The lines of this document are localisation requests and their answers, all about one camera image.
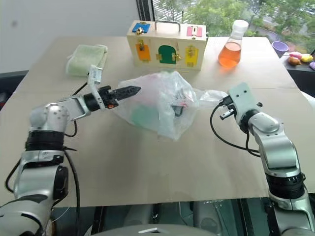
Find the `folded green towel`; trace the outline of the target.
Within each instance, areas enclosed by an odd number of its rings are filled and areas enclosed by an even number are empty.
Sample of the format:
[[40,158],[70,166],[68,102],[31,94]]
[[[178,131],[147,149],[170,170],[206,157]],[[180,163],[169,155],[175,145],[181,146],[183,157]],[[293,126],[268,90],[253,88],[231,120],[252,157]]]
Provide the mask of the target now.
[[65,72],[73,77],[86,77],[92,65],[104,69],[107,55],[108,47],[105,45],[80,44],[68,57]]

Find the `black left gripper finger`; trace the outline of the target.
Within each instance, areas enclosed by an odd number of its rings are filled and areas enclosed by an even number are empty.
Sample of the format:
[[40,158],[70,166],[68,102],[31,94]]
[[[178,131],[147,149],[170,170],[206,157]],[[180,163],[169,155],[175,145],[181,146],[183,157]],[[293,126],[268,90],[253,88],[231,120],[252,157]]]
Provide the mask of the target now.
[[138,90],[120,90],[116,91],[115,93],[115,99],[120,101],[123,99],[130,98],[132,96],[135,96],[138,93]]
[[136,95],[141,90],[138,86],[127,86],[115,90],[116,95]]

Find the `black item inside bag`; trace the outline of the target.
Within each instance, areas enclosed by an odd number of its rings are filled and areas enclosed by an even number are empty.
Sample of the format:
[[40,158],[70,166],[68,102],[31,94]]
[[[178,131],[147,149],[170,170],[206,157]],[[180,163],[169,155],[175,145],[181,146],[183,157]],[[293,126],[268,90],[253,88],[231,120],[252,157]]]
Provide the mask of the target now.
[[175,117],[181,117],[184,113],[184,110],[187,108],[187,105],[171,105],[171,108],[174,112]]

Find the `purple bowl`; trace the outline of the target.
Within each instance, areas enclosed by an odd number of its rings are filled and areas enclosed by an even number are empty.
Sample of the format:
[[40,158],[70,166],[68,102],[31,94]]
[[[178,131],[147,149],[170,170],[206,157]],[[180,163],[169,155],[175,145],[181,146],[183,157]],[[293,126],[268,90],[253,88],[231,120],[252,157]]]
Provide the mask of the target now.
[[279,58],[281,58],[289,50],[288,45],[280,41],[272,42],[271,46],[273,47],[274,51],[276,52]]

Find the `dark furniture beside table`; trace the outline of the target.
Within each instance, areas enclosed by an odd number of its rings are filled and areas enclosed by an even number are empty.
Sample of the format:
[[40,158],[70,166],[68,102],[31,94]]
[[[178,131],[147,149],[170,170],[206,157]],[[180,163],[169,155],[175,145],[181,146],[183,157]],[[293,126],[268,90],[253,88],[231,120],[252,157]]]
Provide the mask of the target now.
[[4,107],[28,72],[28,70],[24,70],[0,73],[0,110]]

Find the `green item inside bag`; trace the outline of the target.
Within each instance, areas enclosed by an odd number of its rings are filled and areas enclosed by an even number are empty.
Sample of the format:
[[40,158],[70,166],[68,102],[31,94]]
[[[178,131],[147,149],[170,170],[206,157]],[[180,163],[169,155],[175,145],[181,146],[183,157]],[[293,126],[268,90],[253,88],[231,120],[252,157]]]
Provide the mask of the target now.
[[153,127],[158,122],[158,111],[155,107],[137,105],[131,112],[133,124],[142,127]]

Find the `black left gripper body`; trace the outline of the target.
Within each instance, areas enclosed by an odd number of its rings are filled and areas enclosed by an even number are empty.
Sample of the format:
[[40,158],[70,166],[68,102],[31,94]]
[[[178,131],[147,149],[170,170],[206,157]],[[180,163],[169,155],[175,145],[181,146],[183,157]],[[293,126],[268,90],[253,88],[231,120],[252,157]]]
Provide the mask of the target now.
[[118,107],[116,91],[112,90],[110,86],[101,87],[98,89],[98,92],[106,109]]

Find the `white rounded object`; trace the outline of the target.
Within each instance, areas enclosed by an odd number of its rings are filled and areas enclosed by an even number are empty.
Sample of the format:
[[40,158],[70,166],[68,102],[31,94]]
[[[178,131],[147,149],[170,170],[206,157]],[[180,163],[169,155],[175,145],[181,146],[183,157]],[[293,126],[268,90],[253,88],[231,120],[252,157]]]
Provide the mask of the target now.
[[310,106],[313,108],[313,110],[315,111],[315,98],[308,95],[307,93],[301,91],[302,95],[307,99],[308,103],[310,104]]

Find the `black window frame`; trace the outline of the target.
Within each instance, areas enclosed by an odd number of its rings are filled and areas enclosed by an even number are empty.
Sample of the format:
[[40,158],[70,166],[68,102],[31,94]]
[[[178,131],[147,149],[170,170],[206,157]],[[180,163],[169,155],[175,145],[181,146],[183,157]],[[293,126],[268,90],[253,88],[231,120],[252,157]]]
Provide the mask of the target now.
[[141,21],[155,21],[153,0],[136,0],[136,5]]

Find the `wooden lock box colourful doors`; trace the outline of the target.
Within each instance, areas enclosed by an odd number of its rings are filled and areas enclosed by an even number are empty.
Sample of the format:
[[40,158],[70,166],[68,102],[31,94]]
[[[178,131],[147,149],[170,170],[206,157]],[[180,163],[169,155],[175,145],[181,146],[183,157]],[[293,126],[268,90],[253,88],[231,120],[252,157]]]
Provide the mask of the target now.
[[183,70],[200,70],[207,44],[205,25],[157,24],[135,20],[127,34],[128,44],[136,65]]

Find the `translucent plastic bag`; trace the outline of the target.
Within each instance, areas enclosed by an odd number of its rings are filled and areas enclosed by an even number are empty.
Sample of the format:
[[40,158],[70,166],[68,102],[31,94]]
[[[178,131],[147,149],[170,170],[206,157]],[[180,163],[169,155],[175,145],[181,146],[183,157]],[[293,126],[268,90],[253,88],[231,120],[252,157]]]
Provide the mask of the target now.
[[[179,72],[159,72],[125,80],[118,87],[138,86],[141,90],[130,98],[119,101],[114,113],[128,123],[131,112],[137,105],[155,107],[158,111],[158,122],[155,126],[142,127],[155,131],[159,136],[175,141],[192,125],[199,110],[211,109],[227,96],[219,90],[199,90],[193,88]],[[171,105],[187,105],[181,117],[175,117]]]

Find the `grey rounded robot torso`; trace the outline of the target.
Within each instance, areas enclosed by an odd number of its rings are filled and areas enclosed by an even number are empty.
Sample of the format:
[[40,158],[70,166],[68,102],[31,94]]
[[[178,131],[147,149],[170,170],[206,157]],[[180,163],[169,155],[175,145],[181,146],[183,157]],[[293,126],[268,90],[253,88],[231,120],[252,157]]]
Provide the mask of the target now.
[[91,236],[223,236],[222,232],[212,232],[184,224],[123,224]]

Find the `flask with orange liquid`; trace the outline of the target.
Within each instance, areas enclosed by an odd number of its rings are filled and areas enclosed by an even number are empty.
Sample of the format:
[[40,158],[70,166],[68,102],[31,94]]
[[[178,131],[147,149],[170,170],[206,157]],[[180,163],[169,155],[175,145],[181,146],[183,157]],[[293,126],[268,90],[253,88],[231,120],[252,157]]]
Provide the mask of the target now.
[[245,20],[235,20],[232,25],[232,32],[227,42],[219,53],[219,64],[225,68],[234,68],[241,58],[242,39],[249,27]]

